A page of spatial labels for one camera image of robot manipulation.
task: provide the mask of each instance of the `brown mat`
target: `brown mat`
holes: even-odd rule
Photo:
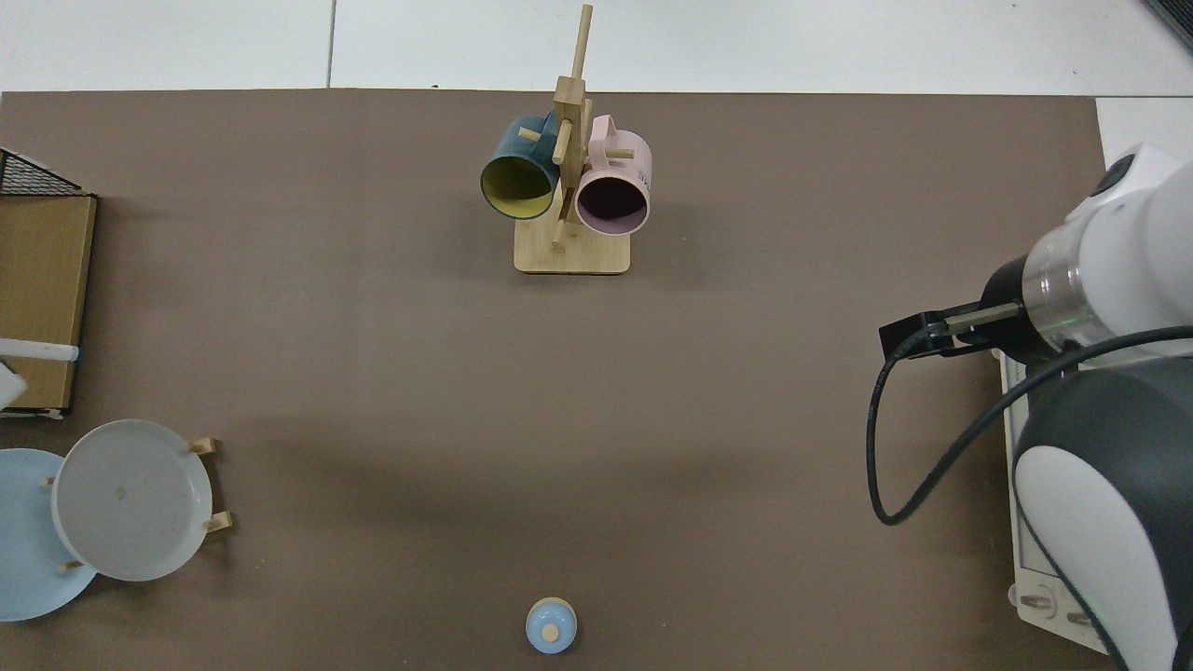
[[[0,665],[1106,667],[1007,603],[1001,432],[897,529],[861,449],[876,328],[1062,221],[1093,101],[594,98],[655,154],[620,277],[519,273],[481,198],[545,94],[5,94],[0,143],[103,199],[75,412],[0,441],[214,435],[237,527],[0,627]],[[996,394],[984,355],[896,373],[892,503]],[[582,630],[554,659],[521,632],[550,595]]]
[[[0,337],[79,344],[94,218],[89,196],[0,197]],[[29,384],[12,408],[70,407],[73,363],[10,358],[6,365]]]

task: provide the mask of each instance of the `light blue plate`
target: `light blue plate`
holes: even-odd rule
[[[79,596],[95,570],[62,573],[74,556],[58,540],[50,512],[54,478],[62,457],[42,450],[0,450],[0,622],[17,622],[57,610]]]

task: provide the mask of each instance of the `mug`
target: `mug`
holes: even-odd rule
[[[605,235],[629,235],[650,216],[650,168],[647,141],[618,130],[608,115],[593,119],[588,138],[592,167],[576,186],[576,214],[585,226]]]
[[[481,192],[493,209],[513,218],[534,218],[551,207],[560,183],[560,166],[551,162],[557,135],[555,112],[518,117],[509,124],[481,171]]]

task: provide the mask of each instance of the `black cable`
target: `black cable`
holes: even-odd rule
[[[878,373],[878,378],[874,381],[874,392],[870,396],[870,413],[866,418],[866,479],[870,485],[870,505],[873,506],[874,516],[878,517],[878,521],[890,527],[911,517],[923,500],[928,498],[928,494],[932,493],[932,490],[937,486],[937,484],[940,482],[940,479],[945,475],[945,473],[952,468],[957,457],[962,456],[962,453],[970,447],[973,439],[977,438],[990,424],[1001,418],[1002,411],[1010,407],[1010,404],[1018,401],[1032,389],[1036,389],[1061,373],[1094,357],[1100,357],[1102,355],[1115,352],[1118,350],[1125,350],[1127,347],[1146,345],[1149,343],[1193,338],[1193,326],[1155,328],[1151,331],[1131,333],[1130,336],[1111,338],[1109,340],[1104,340],[1101,343],[1064,353],[1049,362],[1031,377],[1024,380],[1013,389],[1009,389],[1006,394],[1003,394],[999,402],[990,406],[990,408],[975,419],[973,423],[965,429],[965,431],[962,431],[962,433],[957,436],[957,439],[953,441],[953,444],[950,445],[948,450],[945,451],[944,456],[940,457],[940,461],[937,462],[937,466],[933,467],[932,472],[923,479],[923,482],[921,482],[915,490],[911,498],[903,504],[903,507],[898,509],[894,513],[889,513],[883,506],[882,495],[878,493],[878,473],[874,462],[874,433],[878,430],[878,402],[882,400],[883,388],[886,386],[886,377],[890,376],[891,369],[895,368],[895,364],[903,358],[907,358],[920,340],[935,332],[944,331],[944,328],[945,326],[942,324],[928,325],[909,336],[907,340],[903,340],[903,343],[900,344],[898,347],[895,347],[895,351],[891,352],[886,363],[883,364],[883,369]]]

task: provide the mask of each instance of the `blue lid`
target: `blue lid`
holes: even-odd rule
[[[534,650],[556,654],[576,640],[576,611],[568,602],[548,597],[536,603],[526,616],[526,638]]]

